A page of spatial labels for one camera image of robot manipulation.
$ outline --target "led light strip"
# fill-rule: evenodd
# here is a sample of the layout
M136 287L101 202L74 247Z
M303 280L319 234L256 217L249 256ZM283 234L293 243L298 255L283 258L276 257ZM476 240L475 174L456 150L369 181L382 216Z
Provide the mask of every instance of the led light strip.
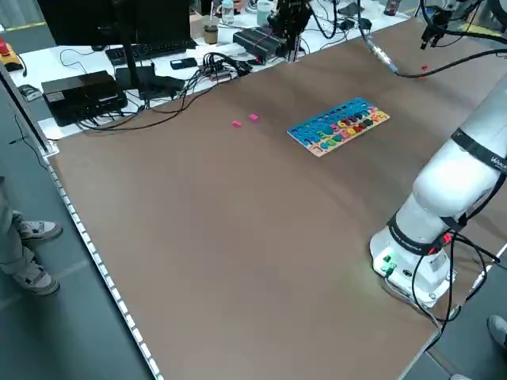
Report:
M134 318L132 317L131 313L128 311L127 305L125 304L125 301L121 298L120 292L118 291L118 288L114 284L114 281L112 281L111 275L109 274L107 268L105 267L104 262L101 259L101 255L95 248L95 245L93 244L90 236L86 232L86 228L84 224L82 223L81 219L79 218L78 212L76 211L74 205L72 204L71 200L69 199L67 193L65 192L65 189L62 186L62 183L60 182L58 175L56 174L55 170L49 164L48 160L45 158L46 164L48 165L49 173L51 174L52 180L55 182L55 186L58 189L58 193L62 197L63 202L65 203L65 206L67 207L67 210L69 211L69 214L72 217L72 220L74 221L74 224L76 225L76 228L78 229L79 234L81 235L81 239L84 241L86 248L88 249L88 252L90 253L91 258L93 259L93 262L95 263L95 266L97 267L98 271L101 274L102 279L105 282L105 285L109 289L109 292L111 293L112 298L114 299L116 306L118 306L118 309L124 318L124 322L127 325L130 333L132 334L132 337L134 338L134 341L137 343L138 349L141 351L141 354L143 355L144 360L146 361L146 364L151 370L151 373L153 374L153 377L155 380L164 380L164 377L160 373L160 370L158 369L158 365L155 362L155 359L153 358L150 349L148 348L146 342L143 339L143 336L141 335L141 332L139 331L139 328L136 326L134 322Z

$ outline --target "white table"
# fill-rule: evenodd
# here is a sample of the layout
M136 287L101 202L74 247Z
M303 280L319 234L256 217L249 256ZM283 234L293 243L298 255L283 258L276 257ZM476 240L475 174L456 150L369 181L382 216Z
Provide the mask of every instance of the white table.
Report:
M380 5L378 2L373 2L372 0L363 0L361 2L362 6L364 7L364 11L362 12L361 16L368 18L372 22L372 32L375 30L380 30L383 28L386 28L388 26L392 26L395 24L398 24L399 22L402 22L406 20L408 17L402 13L398 13L394 17L385 16L383 15L383 8L384 6ZM326 12L322 8L323 6L326 7L328 14L330 15L330 19L333 20L333 6L329 2L325 2L321 0L322 6L314 0L312 2L312 8L314 9L315 13L322 18L326 18ZM346 6L347 3L341 3L339 7ZM327 22L323 19L319 20L321 26L327 31L328 35L332 31L332 22ZM241 15L234 17L234 26L239 28L252 28L257 26L257 15L255 13L247 13L244 12ZM219 27L219 42L217 45L212 45L210 48L213 51L218 51L221 48L232 50L243 50L238 45L232 44L232 39L234 33L236 33L239 29L235 28L227 28L224 26ZM352 38L358 37L359 30L357 28L350 30L347 35L347 40L351 40ZM310 21L308 22L308 26L306 27L305 31L302 34L302 38L304 41L306 41L308 47L310 48L311 53L314 53L318 51L323 45L331 43L329 45L326 45L326 47L333 46L333 44L338 44L340 42L344 42L345 39L343 38L343 33L337 32L337 34L334 36L333 39L327 40L324 38L324 36L318 31L317 24L315 23L314 18L312 17ZM206 45L204 42L204 39L197 39L196 42L199 45ZM302 47L307 49L307 45L302 42ZM48 82L48 81L54 81L56 79L61 78L69 78L74 77L76 75L84 74L82 71L81 66L78 64L73 66L64 66L60 62L60 53L64 49L74 49L76 51L80 51L82 53L89 53L91 52L90 47L69 47L69 46L58 46L58 47L52 47L49 49L39 50L39 51L31 51L29 53L24 53L21 55L23 60L25 61L27 67L28 67L28 75L24 78L20 71L15 71L11 73L11 78L13 79L16 86L24 85L24 84L30 84L37 89L40 89L42 91L42 83ZM182 69L182 70L173 70L170 67L170 61L174 59L182 59L187 58L188 56L192 55L192 52L189 52L189 55L187 53L181 53L177 55L168 55L161 58L156 58L152 60L146 60L143 61L142 64L144 66L149 65L151 61L155 64L155 73L157 75L161 76L171 76L174 78L181 78L181 79L189 79L192 77L192 75L197 70L195 67L188 68L188 69ZM244 53L242 55L235 56L236 59L252 59L253 56ZM263 70L266 67L273 66L275 64L278 64L279 62L282 62L283 59L277 59L272 63L268 63L266 66L255 66L253 68L254 71L257 70ZM108 60L105 52L95 52L91 55L79 55L76 54L73 51L65 51L62 55L62 61L66 64L74 63L79 61L82 66L86 69L87 73L93 73L101 70L107 70L109 74L114 76L114 70L117 67L114 67ZM214 82L211 82L209 80L202 81L196 88L195 91L201 91L202 89L207 89L211 86L213 86ZM137 107L135 104L140 105L142 102L139 100L139 98L136 97L138 95L136 90L130 90L130 93L127 93L129 102L128 105L122 109L122 111L125 112L135 112L137 110ZM168 100L162 100L162 101L152 101L151 104L153 105L160 105L162 103L167 102ZM99 122L102 123L108 123L110 118L98 118ZM63 137L66 137L68 135L73 135L75 133L79 133L82 131L82 128L71 124L66 127L58 127L56 125L56 122L53 118L40 120L39 125L41 129L43 130L44 134L49 139L61 139Z

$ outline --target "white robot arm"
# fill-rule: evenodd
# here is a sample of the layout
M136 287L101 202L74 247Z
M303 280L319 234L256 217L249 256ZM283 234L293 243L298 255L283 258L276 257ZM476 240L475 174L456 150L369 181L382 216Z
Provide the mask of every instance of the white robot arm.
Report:
M477 150L492 154L479 159ZM390 268L389 281L412 297L417 262L427 253L427 245L449 228L442 218L457 221L482 202L507 171L506 156L507 76L436 152L414 182L408 200L373 236L370 251L375 271L385 276ZM421 304L432 307L448 289L449 265L440 247L421 259L414 286Z

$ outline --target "bottle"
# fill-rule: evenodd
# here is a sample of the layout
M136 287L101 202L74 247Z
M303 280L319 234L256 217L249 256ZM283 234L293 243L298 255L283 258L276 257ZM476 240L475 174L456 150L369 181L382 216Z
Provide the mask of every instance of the bottle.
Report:
M387 0L386 8L383 10L383 14L387 16L394 16L398 11L399 3L402 0Z
M234 3L232 0L222 1L222 22L227 25L234 24Z

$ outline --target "gray pants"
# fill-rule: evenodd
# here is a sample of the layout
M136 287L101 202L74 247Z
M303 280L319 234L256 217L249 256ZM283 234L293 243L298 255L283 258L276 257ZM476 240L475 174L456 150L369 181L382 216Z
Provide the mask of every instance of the gray pants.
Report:
M0 177L0 269L7 275L21 272L33 259L33 252L21 244L17 224L21 214L13 211L3 191Z

